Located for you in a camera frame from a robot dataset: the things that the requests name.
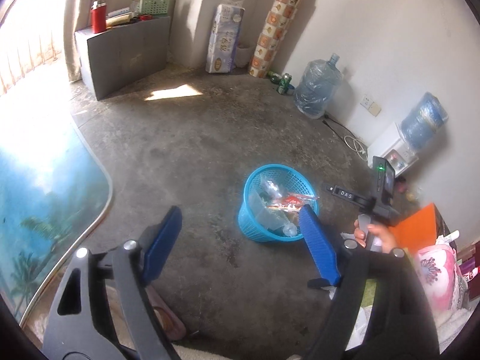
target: concrete floor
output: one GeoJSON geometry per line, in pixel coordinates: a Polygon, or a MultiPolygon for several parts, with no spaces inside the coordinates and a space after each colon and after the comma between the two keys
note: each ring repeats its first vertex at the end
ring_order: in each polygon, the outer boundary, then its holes
{"type": "MultiPolygon", "coordinates": [[[[200,331],[182,345],[232,359],[303,354],[329,307],[326,293],[306,288],[318,273],[303,241],[258,244],[239,231],[248,175],[281,163],[318,193],[322,181],[360,192],[369,185],[366,164],[274,87],[243,71],[175,66],[100,102],[81,82],[71,87],[74,120],[114,183],[111,212],[86,245],[115,247],[181,207],[183,229],[154,286],[189,331],[200,331]],[[145,101],[183,84],[203,94],[145,101]]],[[[352,231],[358,211],[321,196],[321,220],[352,231]]]]}

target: metal screw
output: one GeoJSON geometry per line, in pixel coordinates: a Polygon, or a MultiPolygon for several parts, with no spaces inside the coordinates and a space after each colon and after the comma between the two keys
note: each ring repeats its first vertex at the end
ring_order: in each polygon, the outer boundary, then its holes
{"type": "Polygon", "coordinates": [[[355,249],[357,247],[357,242],[353,239],[346,239],[343,244],[347,249],[355,249]]]}
{"type": "Polygon", "coordinates": [[[137,247],[137,241],[134,241],[133,239],[130,239],[126,243],[123,244],[123,249],[126,249],[128,251],[131,251],[132,249],[135,249],[136,247],[137,247]]]}
{"type": "Polygon", "coordinates": [[[395,257],[402,258],[403,256],[405,256],[405,252],[403,251],[403,249],[400,249],[399,247],[396,247],[395,249],[393,249],[392,252],[393,252],[393,256],[395,257]]]}
{"type": "Polygon", "coordinates": [[[88,249],[86,247],[81,247],[80,249],[77,250],[77,257],[79,259],[82,259],[83,257],[87,256],[88,254],[88,249]]]}

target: blue trash basket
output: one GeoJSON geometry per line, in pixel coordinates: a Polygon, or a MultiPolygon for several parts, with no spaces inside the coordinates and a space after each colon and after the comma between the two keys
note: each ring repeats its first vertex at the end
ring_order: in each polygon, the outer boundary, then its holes
{"type": "MultiPolygon", "coordinates": [[[[240,230],[248,238],[256,242],[292,242],[302,239],[303,234],[300,232],[300,229],[298,229],[298,234],[294,237],[281,236],[268,231],[255,220],[254,214],[248,204],[248,197],[250,191],[253,189],[259,194],[264,191],[260,183],[262,175],[267,176],[269,180],[274,181],[277,185],[284,186],[289,192],[316,196],[308,180],[295,169],[277,163],[261,166],[248,177],[243,189],[243,202],[240,212],[238,213],[240,230]]],[[[317,201],[312,202],[312,209],[318,215],[319,208],[317,201]]]]}

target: green plastic basket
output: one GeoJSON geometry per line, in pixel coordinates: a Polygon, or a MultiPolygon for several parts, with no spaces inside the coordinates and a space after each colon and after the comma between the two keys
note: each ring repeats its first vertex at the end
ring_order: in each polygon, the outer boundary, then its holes
{"type": "Polygon", "coordinates": [[[140,0],[140,15],[166,16],[169,13],[170,0],[140,0]]]}

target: bright window light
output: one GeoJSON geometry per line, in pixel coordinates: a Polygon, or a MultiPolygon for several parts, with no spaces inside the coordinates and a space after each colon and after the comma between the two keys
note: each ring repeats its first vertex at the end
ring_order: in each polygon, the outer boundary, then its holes
{"type": "Polygon", "coordinates": [[[196,90],[195,88],[191,87],[188,84],[184,84],[179,86],[178,88],[153,91],[151,96],[147,97],[145,101],[173,99],[175,97],[189,97],[189,96],[198,96],[198,95],[203,95],[203,93],[199,92],[198,90],[196,90]]]}

